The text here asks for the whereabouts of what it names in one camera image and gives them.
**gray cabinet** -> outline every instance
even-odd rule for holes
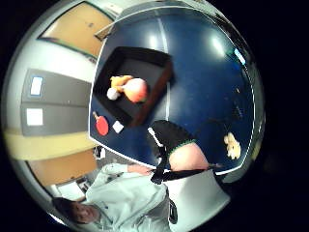
[[[23,135],[86,131],[90,92],[91,84],[86,81],[29,69],[20,105]]]

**black tray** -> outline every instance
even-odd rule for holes
[[[141,125],[166,87],[173,73],[171,56],[142,47],[119,46],[106,60],[94,85],[93,94],[122,125],[134,127]],[[115,101],[106,97],[113,75],[130,74],[146,80],[148,97],[143,103],[129,101],[122,94]]]

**yellow plush toy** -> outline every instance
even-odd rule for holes
[[[231,132],[224,136],[224,143],[227,144],[228,157],[232,160],[239,159],[241,152],[240,144],[235,140]]]
[[[123,93],[123,85],[131,79],[133,79],[133,76],[131,75],[112,76],[110,77],[111,88],[115,88],[118,92]]]
[[[131,75],[120,75],[110,77],[111,87],[107,90],[106,96],[109,100],[116,100],[124,92],[124,85],[133,79]]]

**black background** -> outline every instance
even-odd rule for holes
[[[19,40],[54,0],[2,1],[1,83]],[[304,231],[308,228],[308,73],[306,13],[301,1],[212,0],[251,47],[266,94],[261,153],[231,204],[199,230]],[[54,222],[16,178],[4,148],[1,158],[1,228],[70,231]]]

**ping pong paddle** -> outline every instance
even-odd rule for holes
[[[94,111],[93,115],[96,119],[96,128],[100,135],[106,135],[108,133],[108,123],[103,116],[98,116],[97,113]]]

